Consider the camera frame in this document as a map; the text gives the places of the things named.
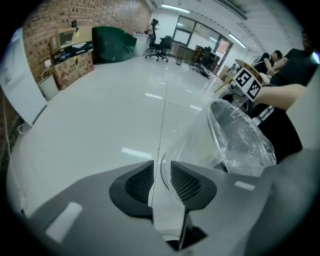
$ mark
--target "glossy floor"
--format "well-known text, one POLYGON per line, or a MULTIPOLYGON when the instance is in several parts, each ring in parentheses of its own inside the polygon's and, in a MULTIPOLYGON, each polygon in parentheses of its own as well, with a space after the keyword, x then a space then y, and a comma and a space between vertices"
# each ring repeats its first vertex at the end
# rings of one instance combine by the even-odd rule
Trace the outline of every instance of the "glossy floor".
POLYGON ((95 65, 49 101, 14 146, 10 169, 26 214, 83 177, 154 160, 149 204, 155 212, 161 209, 154 224, 162 225, 166 218, 172 229, 176 221, 166 208, 178 213, 181 208, 171 200, 157 163, 199 111, 218 97, 214 91, 221 84, 217 77, 206 79, 186 64, 176 65, 173 58, 169 63, 135 57, 95 65))

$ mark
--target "brick wall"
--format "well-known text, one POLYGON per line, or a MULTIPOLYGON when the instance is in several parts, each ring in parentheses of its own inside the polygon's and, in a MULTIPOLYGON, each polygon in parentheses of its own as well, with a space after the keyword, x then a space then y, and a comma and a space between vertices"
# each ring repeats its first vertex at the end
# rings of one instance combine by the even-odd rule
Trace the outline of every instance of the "brick wall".
POLYGON ((51 58, 49 39, 58 28, 112 26, 129 34, 143 32, 150 22, 151 11, 145 0, 45 0, 25 20, 23 42, 25 54, 36 82, 51 58))

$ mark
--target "ceiling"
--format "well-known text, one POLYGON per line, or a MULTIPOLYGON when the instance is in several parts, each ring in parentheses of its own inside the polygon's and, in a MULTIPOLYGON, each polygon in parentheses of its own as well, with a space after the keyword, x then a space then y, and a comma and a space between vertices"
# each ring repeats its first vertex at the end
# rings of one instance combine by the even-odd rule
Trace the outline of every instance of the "ceiling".
POLYGON ((271 54, 280 50, 286 54, 292 48, 302 48, 303 28, 279 0, 228 0, 246 20, 220 2, 223 1, 162 0, 163 4, 191 11, 192 17, 207 19, 213 29, 228 39, 228 33, 233 34, 253 52, 271 54))

